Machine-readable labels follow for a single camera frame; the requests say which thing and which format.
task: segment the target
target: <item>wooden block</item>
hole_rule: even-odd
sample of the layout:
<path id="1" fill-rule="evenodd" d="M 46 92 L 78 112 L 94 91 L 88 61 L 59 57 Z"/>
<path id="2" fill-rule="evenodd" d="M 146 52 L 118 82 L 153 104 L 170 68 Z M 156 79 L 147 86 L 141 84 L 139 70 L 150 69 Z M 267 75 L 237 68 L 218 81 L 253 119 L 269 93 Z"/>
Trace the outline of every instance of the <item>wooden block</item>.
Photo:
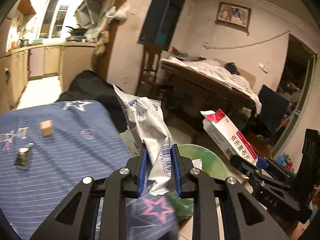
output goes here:
<path id="1" fill-rule="evenodd" d="M 47 120 L 44 122 L 40 123 L 40 129 L 42 132 L 43 137 L 47 137 L 52 135 L 52 121 L 51 120 Z"/>

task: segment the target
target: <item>rope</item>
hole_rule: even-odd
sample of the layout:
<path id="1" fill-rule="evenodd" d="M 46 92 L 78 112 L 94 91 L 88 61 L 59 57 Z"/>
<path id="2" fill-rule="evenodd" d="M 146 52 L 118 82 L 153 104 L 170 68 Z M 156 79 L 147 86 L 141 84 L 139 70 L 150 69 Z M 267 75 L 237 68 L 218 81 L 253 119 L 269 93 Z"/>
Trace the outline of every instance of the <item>rope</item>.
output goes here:
<path id="1" fill-rule="evenodd" d="M 289 33 L 290 31 L 286 31 L 284 33 L 281 33 L 280 35 L 277 35 L 276 37 L 273 37 L 271 39 L 268 39 L 268 40 L 265 40 L 265 41 L 260 41 L 260 42 L 256 42 L 256 43 L 253 43 L 253 44 L 247 44 L 247 45 L 243 45 L 243 46 L 236 46 L 236 47 L 225 47 L 225 48 L 220 48 L 220 47 L 209 47 L 209 46 L 206 46 L 206 45 L 203 45 L 206 49 L 239 49 L 239 48 L 245 48 L 245 47 L 250 47 L 250 46 L 254 46 L 254 45 L 258 45 L 258 44 L 262 44 L 262 43 L 265 43 L 267 41 L 271 41 L 271 40 L 274 40 L 276 38 L 279 38 L 280 36 L 286 34 L 286 33 Z"/>

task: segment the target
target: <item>black blanket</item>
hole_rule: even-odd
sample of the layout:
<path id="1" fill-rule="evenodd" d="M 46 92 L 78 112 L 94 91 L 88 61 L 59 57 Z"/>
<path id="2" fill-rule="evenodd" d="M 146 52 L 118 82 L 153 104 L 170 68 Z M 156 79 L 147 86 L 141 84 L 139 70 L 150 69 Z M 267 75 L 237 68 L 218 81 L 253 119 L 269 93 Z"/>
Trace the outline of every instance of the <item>black blanket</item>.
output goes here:
<path id="1" fill-rule="evenodd" d="M 95 100 L 102 103 L 118 132 L 121 133 L 127 129 L 127 121 L 113 86 L 95 72 L 84 70 L 77 75 L 71 82 L 69 90 L 62 93 L 57 102 L 76 100 Z"/>

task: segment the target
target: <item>metal bolt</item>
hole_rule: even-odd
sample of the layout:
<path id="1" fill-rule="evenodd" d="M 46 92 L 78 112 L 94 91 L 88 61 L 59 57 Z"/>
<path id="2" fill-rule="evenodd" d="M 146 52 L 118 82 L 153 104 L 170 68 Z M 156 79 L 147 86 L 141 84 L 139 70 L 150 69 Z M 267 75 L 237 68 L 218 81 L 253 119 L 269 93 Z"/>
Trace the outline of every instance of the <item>metal bolt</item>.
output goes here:
<path id="1" fill-rule="evenodd" d="M 200 170 L 197 169 L 197 168 L 192 168 L 192 169 L 190 170 L 190 173 L 193 174 L 193 175 L 198 175 L 198 174 L 200 173 Z"/>
<path id="2" fill-rule="evenodd" d="M 85 178 L 82 179 L 82 182 L 83 182 L 84 184 L 90 184 L 91 181 L 92 181 L 92 178 L 91 178 L 91 177 L 85 177 Z"/>
<path id="3" fill-rule="evenodd" d="M 233 185 L 233 184 L 236 184 L 236 183 L 237 183 L 237 180 L 236 180 L 236 178 L 234 178 L 234 177 L 229 177 L 229 178 L 227 178 L 227 182 L 228 182 L 229 184 Z"/>
<path id="4" fill-rule="evenodd" d="M 120 172 L 120 174 L 125 175 L 125 174 L 129 173 L 129 169 L 128 168 L 122 168 L 122 169 L 120 169 L 119 172 Z"/>

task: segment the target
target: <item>framed picture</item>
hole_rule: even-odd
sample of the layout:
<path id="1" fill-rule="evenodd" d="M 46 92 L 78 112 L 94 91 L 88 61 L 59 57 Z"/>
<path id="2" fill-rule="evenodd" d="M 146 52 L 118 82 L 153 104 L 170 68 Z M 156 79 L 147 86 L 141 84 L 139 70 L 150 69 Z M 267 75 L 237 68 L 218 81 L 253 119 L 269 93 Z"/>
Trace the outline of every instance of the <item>framed picture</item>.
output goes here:
<path id="1" fill-rule="evenodd" d="M 249 34 L 251 9 L 232 3 L 220 2 L 216 24 Z"/>

